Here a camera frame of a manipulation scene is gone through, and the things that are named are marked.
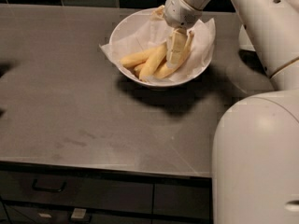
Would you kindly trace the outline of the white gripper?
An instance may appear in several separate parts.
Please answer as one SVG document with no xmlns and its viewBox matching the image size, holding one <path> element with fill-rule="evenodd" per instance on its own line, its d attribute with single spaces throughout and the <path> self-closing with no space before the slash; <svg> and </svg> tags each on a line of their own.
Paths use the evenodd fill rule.
<svg viewBox="0 0 299 224">
<path fill-rule="evenodd" d="M 192 28 L 201 15 L 200 10 L 191 7 L 184 0 L 166 0 L 164 5 L 151 12 L 154 21 L 164 19 L 170 27 L 176 28 L 166 40 L 166 61 L 169 68 L 178 64 L 188 38 L 186 29 Z"/>
</svg>

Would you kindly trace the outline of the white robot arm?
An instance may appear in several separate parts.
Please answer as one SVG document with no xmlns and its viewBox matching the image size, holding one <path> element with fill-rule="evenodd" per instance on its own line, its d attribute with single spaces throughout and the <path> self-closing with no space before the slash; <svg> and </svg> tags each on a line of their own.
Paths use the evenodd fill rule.
<svg viewBox="0 0 299 224">
<path fill-rule="evenodd" d="M 211 0 L 166 0 L 190 28 Z M 239 63 L 225 75 L 245 99 L 222 116 L 212 148 L 214 224 L 299 224 L 299 0 L 230 0 Z"/>
</svg>

